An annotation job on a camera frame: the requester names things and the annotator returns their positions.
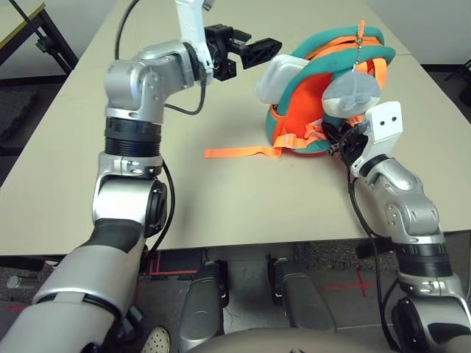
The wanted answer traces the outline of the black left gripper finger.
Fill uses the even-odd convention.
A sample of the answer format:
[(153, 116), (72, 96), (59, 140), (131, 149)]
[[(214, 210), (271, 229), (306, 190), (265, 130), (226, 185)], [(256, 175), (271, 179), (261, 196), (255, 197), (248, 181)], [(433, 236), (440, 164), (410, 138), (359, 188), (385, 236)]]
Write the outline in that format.
[(242, 65), (251, 68), (270, 61), (281, 49), (282, 43), (273, 38), (258, 40), (242, 50)]

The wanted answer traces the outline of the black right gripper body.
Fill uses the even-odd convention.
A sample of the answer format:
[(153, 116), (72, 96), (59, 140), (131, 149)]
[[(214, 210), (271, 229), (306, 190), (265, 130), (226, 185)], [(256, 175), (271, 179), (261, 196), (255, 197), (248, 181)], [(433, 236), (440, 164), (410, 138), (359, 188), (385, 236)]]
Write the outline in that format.
[(342, 160), (357, 160), (364, 150), (364, 128), (355, 126), (347, 130), (339, 141)]

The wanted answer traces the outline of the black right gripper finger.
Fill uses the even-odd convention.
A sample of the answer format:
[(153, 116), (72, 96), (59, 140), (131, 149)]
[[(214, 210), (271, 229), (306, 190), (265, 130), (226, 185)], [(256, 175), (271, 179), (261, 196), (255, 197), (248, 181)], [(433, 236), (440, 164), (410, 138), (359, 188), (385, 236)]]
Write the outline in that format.
[(327, 149), (328, 154), (337, 152), (337, 129), (332, 124), (322, 124), (322, 129), (330, 146)]

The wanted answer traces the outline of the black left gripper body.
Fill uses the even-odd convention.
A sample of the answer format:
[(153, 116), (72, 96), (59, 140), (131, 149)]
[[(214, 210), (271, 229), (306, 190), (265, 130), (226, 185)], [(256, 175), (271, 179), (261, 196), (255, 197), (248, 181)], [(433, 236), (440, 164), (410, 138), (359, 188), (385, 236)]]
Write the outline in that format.
[(213, 62), (213, 78), (219, 81), (236, 76), (236, 62), (228, 58), (229, 53), (242, 55), (246, 42), (252, 36), (232, 26), (216, 24), (205, 27), (205, 39)]

